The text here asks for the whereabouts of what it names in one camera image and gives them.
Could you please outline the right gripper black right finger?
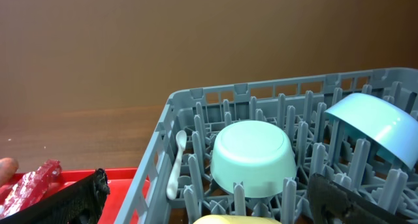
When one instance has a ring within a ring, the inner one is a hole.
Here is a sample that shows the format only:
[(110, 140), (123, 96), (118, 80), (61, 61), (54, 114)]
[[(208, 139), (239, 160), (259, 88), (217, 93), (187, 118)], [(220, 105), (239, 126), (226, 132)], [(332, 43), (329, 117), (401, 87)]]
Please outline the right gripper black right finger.
[(417, 223), (417, 175), (390, 173), (365, 179), (357, 189), (315, 173), (307, 196), (314, 223)]

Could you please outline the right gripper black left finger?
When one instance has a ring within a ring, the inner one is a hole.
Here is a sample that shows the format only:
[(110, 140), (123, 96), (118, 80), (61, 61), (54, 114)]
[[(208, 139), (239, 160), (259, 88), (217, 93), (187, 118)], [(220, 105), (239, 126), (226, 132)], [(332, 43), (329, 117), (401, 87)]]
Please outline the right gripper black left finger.
[(3, 218), (1, 224), (98, 223), (109, 194), (106, 172), (99, 168), (48, 198)]

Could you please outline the red snack wrapper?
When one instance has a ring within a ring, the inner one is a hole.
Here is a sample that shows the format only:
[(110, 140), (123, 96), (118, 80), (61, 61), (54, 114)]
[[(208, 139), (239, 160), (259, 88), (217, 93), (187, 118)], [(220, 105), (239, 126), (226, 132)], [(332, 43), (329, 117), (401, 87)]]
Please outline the red snack wrapper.
[(1, 219), (40, 201), (61, 171), (60, 162), (49, 159), (36, 171), (24, 174), (5, 197), (1, 205)]

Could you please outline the pale green bowl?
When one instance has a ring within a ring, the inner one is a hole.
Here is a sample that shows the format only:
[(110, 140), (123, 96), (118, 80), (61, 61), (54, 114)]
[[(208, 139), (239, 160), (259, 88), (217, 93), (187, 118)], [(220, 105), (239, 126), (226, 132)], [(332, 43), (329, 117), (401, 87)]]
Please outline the pale green bowl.
[(297, 166), (289, 137), (265, 121), (240, 121), (222, 129), (212, 150), (210, 173), (228, 193), (242, 183), (247, 198), (265, 198), (283, 191)]

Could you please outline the light blue bowl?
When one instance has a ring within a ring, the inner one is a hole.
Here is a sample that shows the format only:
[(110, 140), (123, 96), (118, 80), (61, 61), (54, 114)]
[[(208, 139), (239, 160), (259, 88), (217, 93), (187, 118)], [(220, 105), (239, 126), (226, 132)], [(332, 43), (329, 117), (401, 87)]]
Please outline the light blue bowl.
[(417, 162), (417, 120), (397, 106), (365, 93), (352, 93), (325, 110), (356, 135), (380, 145), (378, 155), (397, 158), (409, 169)]

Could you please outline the yellow cup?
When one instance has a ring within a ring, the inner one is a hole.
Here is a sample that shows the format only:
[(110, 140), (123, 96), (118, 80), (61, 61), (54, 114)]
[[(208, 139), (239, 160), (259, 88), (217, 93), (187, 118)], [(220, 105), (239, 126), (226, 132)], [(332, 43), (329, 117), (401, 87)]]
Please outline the yellow cup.
[(211, 214), (202, 216), (193, 224), (281, 224), (281, 222), (266, 217)]

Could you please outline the white plastic spoon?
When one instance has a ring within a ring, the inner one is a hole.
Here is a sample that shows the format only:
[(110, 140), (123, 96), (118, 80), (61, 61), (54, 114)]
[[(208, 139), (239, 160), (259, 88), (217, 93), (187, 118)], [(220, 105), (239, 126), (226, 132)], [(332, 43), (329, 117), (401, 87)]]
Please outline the white plastic spoon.
[(174, 200), (177, 196), (178, 178), (180, 176), (182, 156), (183, 156), (186, 144), (187, 144), (186, 132), (184, 130), (178, 131), (176, 134), (176, 145), (178, 147), (178, 153), (176, 154), (176, 158), (172, 166), (172, 170), (171, 170), (169, 180), (167, 183), (167, 188), (166, 188), (166, 195), (167, 195), (167, 198), (170, 200)]

